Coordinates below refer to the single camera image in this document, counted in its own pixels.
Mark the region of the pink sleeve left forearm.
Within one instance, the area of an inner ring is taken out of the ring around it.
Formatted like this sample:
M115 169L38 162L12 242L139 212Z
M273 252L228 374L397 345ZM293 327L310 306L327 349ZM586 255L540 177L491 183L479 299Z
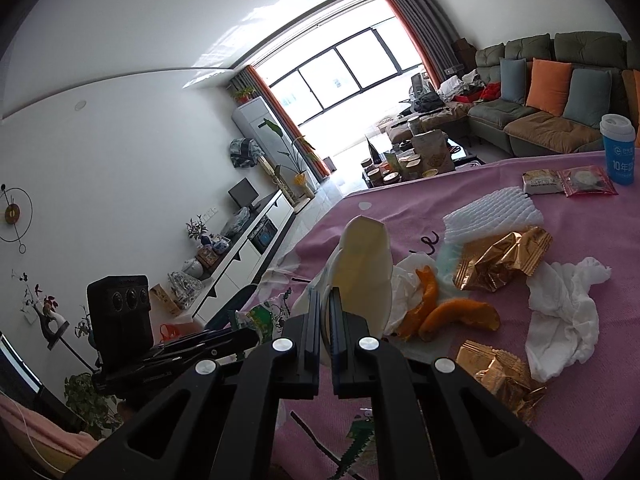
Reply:
M1 393L1 428L22 451L58 479L102 442L85 431L65 431L5 393Z

